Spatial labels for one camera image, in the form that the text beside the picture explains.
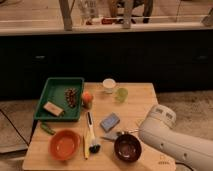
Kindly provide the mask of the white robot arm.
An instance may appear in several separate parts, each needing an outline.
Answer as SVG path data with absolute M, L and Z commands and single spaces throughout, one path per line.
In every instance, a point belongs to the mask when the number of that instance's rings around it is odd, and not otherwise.
M 198 171 L 213 171 L 213 141 L 172 130 L 176 113 L 164 105 L 153 105 L 139 126 L 142 142 Z

